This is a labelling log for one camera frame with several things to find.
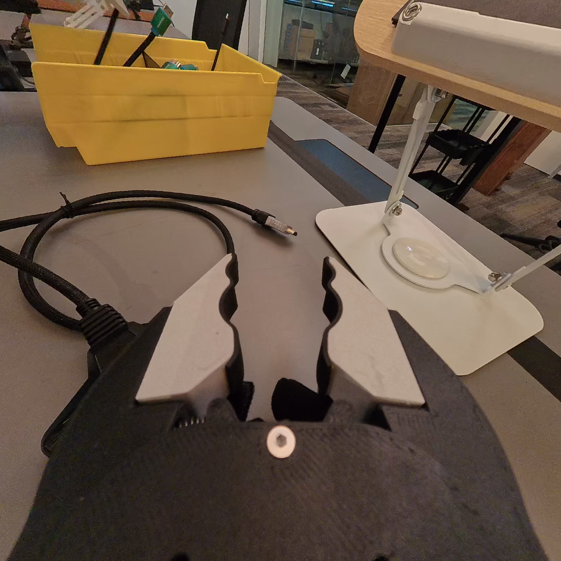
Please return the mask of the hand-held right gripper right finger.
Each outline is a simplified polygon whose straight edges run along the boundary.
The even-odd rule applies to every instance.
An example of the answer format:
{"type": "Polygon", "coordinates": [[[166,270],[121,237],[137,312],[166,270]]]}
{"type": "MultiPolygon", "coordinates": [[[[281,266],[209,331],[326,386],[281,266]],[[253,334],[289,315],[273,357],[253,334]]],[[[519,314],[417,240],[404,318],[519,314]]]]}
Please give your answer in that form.
{"type": "Polygon", "coordinates": [[[318,394],[353,406],[359,418],[378,405],[426,404],[389,310],[336,258],[324,258],[328,319],[316,367],[318,394]]]}

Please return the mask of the yellow plastic bin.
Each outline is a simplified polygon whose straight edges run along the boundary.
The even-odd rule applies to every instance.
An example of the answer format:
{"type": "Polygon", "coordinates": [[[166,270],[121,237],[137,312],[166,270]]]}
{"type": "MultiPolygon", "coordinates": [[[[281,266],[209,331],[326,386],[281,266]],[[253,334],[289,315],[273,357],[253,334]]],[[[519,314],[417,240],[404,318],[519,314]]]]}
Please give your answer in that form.
{"type": "Polygon", "coordinates": [[[222,46],[156,38],[146,50],[160,69],[126,58],[139,34],[113,34],[93,65],[104,33],[31,23],[32,63],[46,128],[58,147],[88,165],[262,148],[281,74],[222,46]]]}

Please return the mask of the brown cardboard box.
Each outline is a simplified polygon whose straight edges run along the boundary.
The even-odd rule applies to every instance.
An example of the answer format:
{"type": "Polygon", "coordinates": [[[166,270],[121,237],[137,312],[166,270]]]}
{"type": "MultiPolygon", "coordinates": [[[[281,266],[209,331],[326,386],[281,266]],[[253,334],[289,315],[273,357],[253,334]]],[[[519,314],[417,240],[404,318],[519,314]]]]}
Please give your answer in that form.
{"type": "MultiPolygon", "coordinates": [[[[347,110],[372,125],[377,125],[396,78],[394,72],[360,62],[347,110]]],[[[405,79],[391,111],[387,123],[389,126],[412,123],[413,112],[425,86],[415,79],[405,79]]]]}

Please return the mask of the brown wooden pillar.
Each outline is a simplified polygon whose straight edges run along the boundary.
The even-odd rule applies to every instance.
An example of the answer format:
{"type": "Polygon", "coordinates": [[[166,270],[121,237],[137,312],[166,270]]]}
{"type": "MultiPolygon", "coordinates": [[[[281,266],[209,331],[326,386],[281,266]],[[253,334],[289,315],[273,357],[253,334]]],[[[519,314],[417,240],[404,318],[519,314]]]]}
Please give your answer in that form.
{"type": "Polygon", "coordinates": [[[550,133],[541,125],[510,118],[492,141],[490,155],[485,157],[471,188],[485,196],[498,191],[550,133]]]}

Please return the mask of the white metal board stand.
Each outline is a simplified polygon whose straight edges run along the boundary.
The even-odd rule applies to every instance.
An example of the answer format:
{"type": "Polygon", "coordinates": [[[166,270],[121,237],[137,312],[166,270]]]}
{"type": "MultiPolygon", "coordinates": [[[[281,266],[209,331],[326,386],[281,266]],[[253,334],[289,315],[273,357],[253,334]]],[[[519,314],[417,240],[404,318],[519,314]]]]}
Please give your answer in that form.
{"type": "Polygon", "coordinates": [[[123,1],[85,1],[85,4],[72,15],[66,17],[63,27],[84,29],[105,15],[117,11],[117,17],[130,18],[130,13],[123,1]]]}
{"type": "MultiPolygon", "coordinates": [[[[560,1],[412,1],[394,27],[397,55],[560,105],[560,1]]],[[[462,376],[542,330],[541,314],[511,286],[560,247],[493,273],[419,210],[401,207],[446,93],[426,85],[388,199],[323,210],[316,225],[363,284],[462,376]]]]}

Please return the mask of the black utility cart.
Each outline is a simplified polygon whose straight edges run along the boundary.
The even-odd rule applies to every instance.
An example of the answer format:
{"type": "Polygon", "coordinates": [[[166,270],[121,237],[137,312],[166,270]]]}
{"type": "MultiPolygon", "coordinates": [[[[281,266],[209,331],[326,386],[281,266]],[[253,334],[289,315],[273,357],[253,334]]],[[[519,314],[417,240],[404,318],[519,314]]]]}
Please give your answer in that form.
{"type": "Polygon", "coordinates": [[[468,132],[457,129],[438,130],[429,133],[422,151],[412,165],[410,178],[424,186],[432,193],[448,200],[459,188],[460,180],[466,175],[470,166],[485,153],[490,144],[468,132]],[[417,165],[428,148],[433,148],[444,155],[439,166],[435,170],[415,172],[417,165]],[[465,170],[456,181],[445,177],[443,172],[453,160],[459,160],[459,164],[465,170]]]}

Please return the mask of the black desk frame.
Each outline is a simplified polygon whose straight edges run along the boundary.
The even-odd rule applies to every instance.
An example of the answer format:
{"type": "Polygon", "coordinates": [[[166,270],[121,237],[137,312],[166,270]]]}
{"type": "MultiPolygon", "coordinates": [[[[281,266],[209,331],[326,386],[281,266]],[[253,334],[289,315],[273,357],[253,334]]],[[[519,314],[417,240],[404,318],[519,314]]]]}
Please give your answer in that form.
{"type": "Polygon", "coordinates": [[[391,113],[396,105],[396,101],[401,93],[403,84],[405,82],[405,76],[401,74],[396,75],[396,79],[393,83],[393,86],[389,92],[388,98],[385,102],[384,108],[382,109],[381,115],[378,119],[378,123],[376,125],[375,131],[371,138],[370,144],[368,146],[368,151],[371,153],[375,153],[380,139],[382,138],[382,134],[385,131],[385,128],[388,124],[389,118],[391,113]]]}

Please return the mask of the black hdmi switch with cable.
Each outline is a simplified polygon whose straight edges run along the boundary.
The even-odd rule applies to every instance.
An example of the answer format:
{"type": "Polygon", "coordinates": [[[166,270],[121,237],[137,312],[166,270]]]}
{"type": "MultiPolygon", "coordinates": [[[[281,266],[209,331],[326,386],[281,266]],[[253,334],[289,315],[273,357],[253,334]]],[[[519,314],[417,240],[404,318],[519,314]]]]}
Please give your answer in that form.
{"type": "Polygon", "coordinates": [[[56,275],[34,262],[36,249],[55,224],[63,219],[71,220],[87,214],[95,214],[127,209],[172,209],[197,215],[221,233],[227,255],[235,253],[232,235],[225,224],[213,213],[190,202],[227,207],[248,215],[263,228],[275,230],[284,235],[297,236],[295,228],[279,221],[273,214],[261,209],[251,209],[235,201],[193,193],[175,193],[159,190],[128,190],[99,193],[76,201],[69,201],[61,194],[65,204],[59,209],[41,214],[25,215],[1,221],[1,232],[35,225],[35,230],[28,235],[19,254],[1,248],[1,261],[18,270],[18,282],[24,298],[42,316],[56,325],[80,332],[92,351],[99,350],[114,342],[126,333],[129,323],[110,305],[102,305],[96,299],[89,298],[83,291],[69,281],[56,275]],[[76,305],[80,320],[70,318],[49,305],[40,295],[34,283],[38,279],[51,286],[57,292],[76,305]]]}

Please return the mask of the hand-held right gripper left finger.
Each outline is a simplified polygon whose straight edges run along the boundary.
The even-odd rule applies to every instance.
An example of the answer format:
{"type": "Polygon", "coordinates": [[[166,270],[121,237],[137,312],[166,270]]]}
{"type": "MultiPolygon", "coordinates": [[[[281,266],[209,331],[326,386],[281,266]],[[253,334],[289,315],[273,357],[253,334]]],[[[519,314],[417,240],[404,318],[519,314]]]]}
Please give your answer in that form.
{"type": "Polygon", "coordinates": [[[179,401],[203,417],[243,385],[236,254],[227,254],[175,300],[136,394],[138,403],[179,401]]]}

